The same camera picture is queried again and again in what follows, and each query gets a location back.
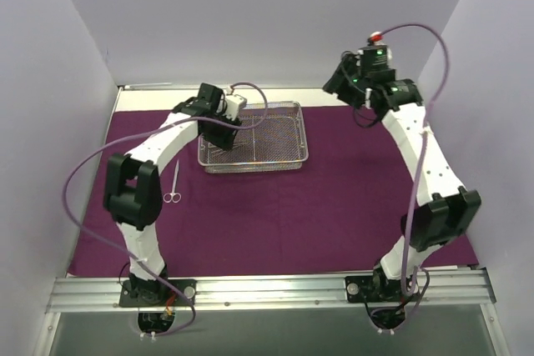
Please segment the metal mesh instrument tray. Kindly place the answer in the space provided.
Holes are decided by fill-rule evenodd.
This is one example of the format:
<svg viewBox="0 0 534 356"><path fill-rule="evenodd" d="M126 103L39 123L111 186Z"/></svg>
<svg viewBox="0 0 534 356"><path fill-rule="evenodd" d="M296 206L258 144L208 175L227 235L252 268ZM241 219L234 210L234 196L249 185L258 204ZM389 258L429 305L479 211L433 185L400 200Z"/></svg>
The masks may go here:
<svg viewBox="0 0 534 356"><path fill-rule="evenodd" d="M239 130L224 151L201 138L198 162L206 173L262 173L295 170L309 157L302 107L295 101L269 104L259 126Z"/></svg>

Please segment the steel surgical scissors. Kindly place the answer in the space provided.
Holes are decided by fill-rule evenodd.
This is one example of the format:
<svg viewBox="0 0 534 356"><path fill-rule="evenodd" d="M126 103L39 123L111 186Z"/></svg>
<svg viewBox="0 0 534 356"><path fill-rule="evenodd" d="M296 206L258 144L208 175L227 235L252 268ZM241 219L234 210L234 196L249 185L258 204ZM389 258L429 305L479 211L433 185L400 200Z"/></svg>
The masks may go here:
<svg viewBox="0 0 534 356"><path fill-rule="evenodd" d="M181 193L177 189L179 179L179 160L176 161L174 166L173 180L170 190L163 195L163 201L165 203L179 203L182 199Z"/></svg>

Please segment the purple cloth wrap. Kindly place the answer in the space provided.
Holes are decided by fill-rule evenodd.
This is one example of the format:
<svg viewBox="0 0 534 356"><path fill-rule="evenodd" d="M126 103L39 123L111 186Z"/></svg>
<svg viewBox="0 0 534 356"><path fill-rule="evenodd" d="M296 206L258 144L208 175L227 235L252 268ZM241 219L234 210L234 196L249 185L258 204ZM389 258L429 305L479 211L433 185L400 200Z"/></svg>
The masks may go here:
<svg viewBox="0 0 534 356"><path fill-rule="evenodd" d="M309 157L268 173L208 174L195 143L164 170L179 203L156 223L171 276L368 270L400 237L411 177L388 132L361 129L346 107L303 111Z"/></svg>

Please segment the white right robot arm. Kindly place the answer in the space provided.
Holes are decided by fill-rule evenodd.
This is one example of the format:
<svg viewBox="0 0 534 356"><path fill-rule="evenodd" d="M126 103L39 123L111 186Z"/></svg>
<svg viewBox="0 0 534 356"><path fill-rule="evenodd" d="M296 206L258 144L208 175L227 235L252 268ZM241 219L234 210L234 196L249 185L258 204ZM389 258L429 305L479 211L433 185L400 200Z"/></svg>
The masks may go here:
<svg viewBox="0 0 534 356"><path fill-rule="evenodd" d="M396 77L385 47L344 52L323 89L355 112L374 113L368 125L381 124L391 135L413 181L401 236L375 266L370 280L371 292L387 300L401 286L410 287L414 272L433 253L466 233L481 196L453 172L427 121L418 87L411 79Z"/></svg>

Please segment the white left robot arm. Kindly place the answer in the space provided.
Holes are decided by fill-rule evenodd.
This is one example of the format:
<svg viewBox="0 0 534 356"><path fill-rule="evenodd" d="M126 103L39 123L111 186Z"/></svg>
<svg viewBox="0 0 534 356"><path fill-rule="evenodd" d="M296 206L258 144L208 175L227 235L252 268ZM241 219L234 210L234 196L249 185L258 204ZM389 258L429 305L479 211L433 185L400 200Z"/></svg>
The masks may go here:
<svg viewBox="0 0 534 356"><path fill-rule="evenodd" d="M223 150L230 150L237 131L216 123L189 121L191 117L212 118L233 126L241 124L239 111L247 100L227 95L219 105L192 98L180 103L161 124L167 128L145 139L125 154L108 159L103 206L123 236L130 258L131 289L149 305L159 305L168 296L166 263L159 251L155 227L163 203L160 174L188 143L203 136Z"/></svg>

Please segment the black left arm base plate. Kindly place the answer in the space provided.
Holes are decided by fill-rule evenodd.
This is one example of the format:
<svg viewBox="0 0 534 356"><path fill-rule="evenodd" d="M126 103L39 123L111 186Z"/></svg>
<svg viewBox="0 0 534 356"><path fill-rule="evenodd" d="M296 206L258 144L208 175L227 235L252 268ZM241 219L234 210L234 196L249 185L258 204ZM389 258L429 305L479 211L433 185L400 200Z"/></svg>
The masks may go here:
<svg viewBox="0 0 534 356"><path fill-rule="evenodd" d="M194 303L197 281L191 278L170 278L169 283L181 291L187 300L184 300L168 286L159 281L153 282L151 287L141 283L132 283L131 279L124 280L121 284L118 306L121 308L147 308L187 306L188 302Z"/></svg>

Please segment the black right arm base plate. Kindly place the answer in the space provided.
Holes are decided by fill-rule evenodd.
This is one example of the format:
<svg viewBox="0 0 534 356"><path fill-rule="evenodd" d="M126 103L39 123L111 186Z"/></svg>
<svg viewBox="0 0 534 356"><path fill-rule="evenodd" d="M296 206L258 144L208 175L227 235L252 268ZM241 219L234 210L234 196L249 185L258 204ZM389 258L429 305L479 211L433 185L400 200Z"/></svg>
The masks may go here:
<svg viewBox="0 0 534 356"><path fill-rule="evenodd" d="M415 292L410 297L401 291L400 280L389 280L379 274L348 275L344 277L345 294L349 303L401 303L417 300Z"/></svg>

